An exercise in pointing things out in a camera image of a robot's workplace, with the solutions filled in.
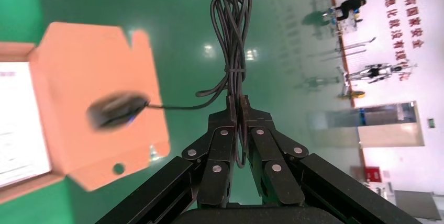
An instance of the black jacket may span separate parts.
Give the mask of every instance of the black jacket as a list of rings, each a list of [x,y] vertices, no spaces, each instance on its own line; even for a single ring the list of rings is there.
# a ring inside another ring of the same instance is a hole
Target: black jacket
[[[341,7],[344,7],[348,10],[356,10],[361,7],[361,0],[347,0],[341,4]]]

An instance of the mouse cord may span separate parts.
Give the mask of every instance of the mouse cord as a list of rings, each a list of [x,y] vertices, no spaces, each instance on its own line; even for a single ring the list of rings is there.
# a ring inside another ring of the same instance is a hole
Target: mouse cord
[[[199,91],[197,97],[213,95],[209,101],[196,106],[166,106],[147,105],[148,108],[166,110],[197,110],[205,108],[213,103],[223,90],[227,90],[227,96],[232,96],[235,101],[236,113],[240,113],[240,97],[242,95],[242,82],[246,78],[245,66],[245,40],[250,24],[252,0],[212,0],[210,15],[214,31],[222,48],[225,59],[225,75],[212,89]],[[246,141],[246,132],[241,127],[235,127],[235,136]],[[236,141],[236,163],[243,168],[246,162],[246,143],[242,143],[242,159],[238,152]]]

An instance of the white wall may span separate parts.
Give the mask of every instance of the white wall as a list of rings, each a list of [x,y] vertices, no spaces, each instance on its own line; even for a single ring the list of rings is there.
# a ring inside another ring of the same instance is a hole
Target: white wall
[[[385,0],[368,0],[361,8],[363,22],[357,32],[344,36],[345,44],[377,37],[367,46],[367,52],[348,57],[350,71],[357,71],[367,64],[395,63],[395,50],[386,11],[399,10],[399,28],[404,33],[405,51],[410,62],[419,65],[408,80],[400,81],[392,77],[375,84],[355,83],[357,89],[364,90],[367,96],[356,100],[357,107],[398,102],[418,102],[420,123],[425,147],[371,148],[364,149],[367,165],[380,166],[389,170],[395,189],[406,191],[427,191],[444,194],[444,0],[417,0],[419,17],[424,34],[420,37],[425,43],[413,49],[410,26],[404,0],[387,8]],[[436,129],[428,129],[427,118],[434,118]]]

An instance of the person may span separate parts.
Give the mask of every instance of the person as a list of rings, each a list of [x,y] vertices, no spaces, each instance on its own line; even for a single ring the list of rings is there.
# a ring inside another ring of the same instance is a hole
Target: person
[[[342,21],[348,18],[350,11],[357,10],[364,6],[367,0],[347,0],[341,4],[341,6],[336,7],[336,10],[342,11],[342,16],[338,17],[338,21]]]

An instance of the green exit sign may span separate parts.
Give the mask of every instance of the green exit sign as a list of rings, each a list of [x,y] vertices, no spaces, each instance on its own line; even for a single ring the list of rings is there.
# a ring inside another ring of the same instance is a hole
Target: green exit sign
[[[428,118],[427,122],[429,124],[429,128],[434,128],[435,127],[435,120],[432,118]]]

